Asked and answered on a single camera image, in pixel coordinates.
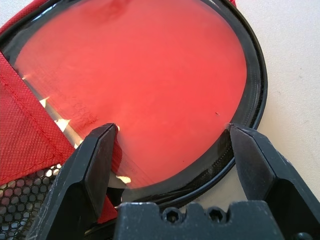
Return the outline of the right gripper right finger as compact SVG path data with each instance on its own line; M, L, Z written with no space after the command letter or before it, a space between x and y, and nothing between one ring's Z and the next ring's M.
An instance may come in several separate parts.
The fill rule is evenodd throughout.
M248 200L265 201L287 240L320 238L320 202L263 134L230 124L237 174Z

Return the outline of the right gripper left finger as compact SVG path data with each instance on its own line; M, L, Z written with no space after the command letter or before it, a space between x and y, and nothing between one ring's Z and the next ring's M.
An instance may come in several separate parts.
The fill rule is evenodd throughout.
M101 216L117 127L92 130L64 163L26 235L28 240L82 240Z

